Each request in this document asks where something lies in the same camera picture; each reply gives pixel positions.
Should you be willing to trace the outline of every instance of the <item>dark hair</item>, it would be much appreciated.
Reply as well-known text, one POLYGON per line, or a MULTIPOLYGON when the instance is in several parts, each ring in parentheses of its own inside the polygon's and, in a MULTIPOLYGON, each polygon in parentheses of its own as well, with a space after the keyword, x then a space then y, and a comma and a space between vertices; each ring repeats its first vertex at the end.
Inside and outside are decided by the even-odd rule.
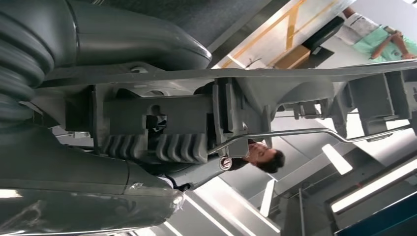
POLYGON ((247 163, 248 162, 243 158, 232 158, 232 167, 229 169, 229 171, 236 171, 244 167, 247 163))
POLYGON ((276 150, 276 154, 274 155, 274 158, 268 162, 263 164, 258 164, 257 167, 266 173, 274 174, 278 172, 278 168, 283 167, 285 164, 285 156, 284 154, 276 150))

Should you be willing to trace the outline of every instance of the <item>bolt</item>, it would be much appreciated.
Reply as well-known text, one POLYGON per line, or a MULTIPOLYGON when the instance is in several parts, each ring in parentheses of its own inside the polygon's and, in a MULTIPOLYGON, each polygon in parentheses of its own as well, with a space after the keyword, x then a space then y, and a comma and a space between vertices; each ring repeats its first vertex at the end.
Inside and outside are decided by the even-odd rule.
POLYGON ((232 160, 229 157, 222 157, 220 159, 220 168, 224 171, 232 167, 232 160))

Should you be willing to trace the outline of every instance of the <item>ceiling light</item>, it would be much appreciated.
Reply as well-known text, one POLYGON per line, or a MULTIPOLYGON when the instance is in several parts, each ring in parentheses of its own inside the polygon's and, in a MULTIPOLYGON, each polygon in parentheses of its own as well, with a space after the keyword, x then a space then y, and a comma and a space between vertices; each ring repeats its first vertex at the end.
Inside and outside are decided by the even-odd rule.
POLYGON ((267 187, 265 188, 264 198, 262 199, 261 209, 259 210, 261 215, 263 215, 264 217, 268 217, 269 215, 269 209, 271 208, 274 186, 275 180, 271 179, 270 181, 268 181, 267 187))
POLYGON ((239 203, 241 203, 246 209, 248 209, 251 213, 253 213, 256 217, 258 217, 262 222, 264 222, 266 225, 268 225, 272 230, 274 230, 277 233, 280 233, 281 231, 268 219, 266 219, 263 215, 259 213, 259 211, 253 207, 252 204, 250 204, 242 195, 237 193, 233 188, 231 188, 224 180, 222 180, 219 177, 215 177, 214 179, 210 180, 209 183, 212 183, 213 190, 215 189, 222 189, 223 191, 229 192, 229 194, 237 200, 239 203))
POLYGON ((390 173, 384 175, 383 177, 373 181, 372 183, 364 186, 363 188, 359 189, 358 191, 346 196, 345 198, 333 203, 331 205, 331 209, 333 212, 338 212, 351 204, 363 199, 364 197, 368 196, 369 194, 387 186, 388 184, 400 179, 401 177, 405 176, 406 174, 414 171, 417 169, 417 159, 409 162, 406 165, 403 165, 390 173))
POLYGON ((322 150, 341 175, 344 175, 353 169, 353 167, 333 148, 332 145, 326 144, 322 147, 322 150))
POLYGON ((0 236, 5 236, 5 235, 20 235, 21 233, 24 233, 24 232, 25 232, 24 230, 19 230, 19 231, 16 231, 16 232, 7 233, 7 234, 3 234, 3 235, 0 235, 0 236))
POLYGON ((214 207, 221 215, 223 215, 226 219, 229 219, 234 224, 239 226, 245 233, 249 236, 256 236, 250 229, 247 228, 245 224, 240 222, 232 213, 230 213, 224 206, 222 206, 212 195, 209 193, 202 193, 201 188, 196 189, 196 193, 205 200, 209 205, 214 207))
POLYGON ((174 228, 170 223, 165 221, 164 225, 176 236, 183 236, 176 228, 174 228))
POLYGON ((0 189, 0 198, 21 198, 16 190, 13 189, 0 189))
POLYGON ((138 236, 156 236, 150 228, 142 228, 134 231, 138 236))
POLYGON ((197 209, 201 214, 203 214, 209 221, 211 221, 215 226, 217 226, 221 231, 223 231, 227 236, 233 236, 233 234, 228 231, 222 224, 220 224, 216 219, 214 219, 207 211, 205 211, 200 205, 198 205, 194 200, 192 200, 187 195, 185 196, 188 202, 190 202, 195 209, 197 209))

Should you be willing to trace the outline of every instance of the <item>pipe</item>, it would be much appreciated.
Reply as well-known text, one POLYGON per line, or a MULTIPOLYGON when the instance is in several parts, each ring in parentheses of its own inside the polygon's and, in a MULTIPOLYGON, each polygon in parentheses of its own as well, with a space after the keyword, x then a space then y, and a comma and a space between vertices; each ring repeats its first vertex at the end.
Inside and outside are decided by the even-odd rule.
POLYGON ((0 22, 4 23, 0 35, 6 35, 0 39, 0 124, 8 127, 32 117, 32 110, 19 102, 34 97, 31 87, 41 84, 53 61, 47 49, 19 25, 2 16, 0 22))
POLYGON ((305 223, 304 223, 304 209, 302 206, 302 189, 298 189, 298 198, 300 203, 300 219, 301 219, 301 235, 305 236, 305 223))
POLYGON ((367 139, 374 139, 386 136, 388 134, 393 134, 405 129, 411 128, 411 125, 401 126, 395 129, 390 129, 387 131, 371 134, 371 135, 364 135, 356 138, 346 139, 340 136, 337 132, 327 129, 327 128, 311 128, 311 129, 294 129, 294 130, 281 130, 281 131, 272 131, 272 132, 263 132, 263 133, 254 133, 254 134, 242 134, 232 137, 231 139, 221 143, 220 145, 216 146, 213 149, 210 149, 207 154, 211 155, 232 143, 241 140, 241 139, 256 139, 256 138, 266 138, 266 137, 276 137, 276 136, 290 136, 290 135, 299 135, 299 134, 315 134, 315 133, 327 133, 336 138, 337 140, 343 143, 355 143, 367 139))
MULTIPOLYGON (((79 134, 87 134, 87 133, 89 133, 89 132, 78 132, 79 134)), ((58 135, 55 135, 55 137, 56 138, 60 138, 60 137, 66 137, 66 136, 71 136, 71 135, 74 135, 74 133, 73 132, 70 132, 70 133, 67 133, 67 134, 58 134, 58 135)))

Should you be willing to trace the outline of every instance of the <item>metal rod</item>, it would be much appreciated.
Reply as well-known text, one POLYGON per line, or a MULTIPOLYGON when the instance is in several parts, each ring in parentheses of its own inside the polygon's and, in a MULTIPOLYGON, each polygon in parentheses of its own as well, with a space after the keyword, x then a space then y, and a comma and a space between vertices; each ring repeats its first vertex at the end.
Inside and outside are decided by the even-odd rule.
POLYGON ((65 136, 71 136, 73 134, 74 133, 58 134, 58 135, 55 135, 55 137, 60 138, 60 137, 65 137, 65 136))
MULTIPOLYGON (((348 113, 348 115, 350 115, 350 114, 352 114, 352 115, 354 115, 354 114, 359 114, 359 112, 350 112, 350 113, 348 113)), ((274 118, 285 118, 285 117, 296 117, 296 116, 294 116, 294 115, 292 115, 292 116, 276 116, 276 117, 274 117, 274 118)))
POLYGON ((311 128, 311 129, 294 129, 294 130, 281 130, 281 131, 272 131, 272 132, 263 132, 263 133, 254 133, 254 134, 242 134, 242 135, 237 135, 232 137, 231 139, 221 143, 220 145, 216 146, 213 149, 210 149, 208 151, 208 155, 213 154, 227 146, 229 146, 230 144, 241 140, 241 139, 256 139, 256 138, 267 138, 267 137, 276 137, 276 136, 289 136, 289 135, 298 135, 298 134, 315 134, 315 133, 327 133, 330 134, 331 136, 333 136, 334 138, 338 139, 339 141, 343 142, 343 143, 355 143, 355 142, 359 142, 359 141, 363 141, 363 140, 367 140, 367 139, 374 139, 374 138, 379 138, 379 137, 383 137, 385 135, 388 134, 392 134, 398 131, 402 131, 405 129, 409 129, 411 128, 411 125, 405 125, 405 126, 401 126, 395 129, 390 129, 387 131, 383 131, 383 132, 379 132, 376 134, 371 134, 371 135, 364 135, 364 136, 360 136, 360 137, 356 137, 356 138, 351 138, 351 139, 346 139, 342 136, 340 136, 337 132, 331 130, 331 129, 327 129, 327 128, 311 128))
MULTIPOLYGON (((314 187, 316 184, 320 183, 321 181, 323 181, 323 180, 325 180, 325 179, 328 179, 328 178, 330 178, 330 177, 332 177, 333 175, 338 174, 338 173, 339 173, 338 171, 333 172, 332 174, 330 174, 330 175, 328 175, 328 176, 326 176, 326 177, 324 177, 324 178, 320 179, 319 181, 316 181, 316 182, 314 182, 314 183, 312 183, 312 184, 308 185, 306 188, 303 188, 303 191, 305 191, 305 190, 307 190, 307 189, 309 189, 309 188, 311 188, 311 187, 314 187)), ((296 197, 296 196, 298 196, 298 194, 299 194, 299 193, 294 193, 293 195, 291 195, 291 196, 287 197, 286 199, 291 199, 291 198, 293 198, 293 197, 296 197)))
POLYGON ((300 219, 301 219, 301 235, 305 236, 305 224, 304 224, 304 209, 302 206, 302 189, 298 189, 298 198, 300 201, 300 219))

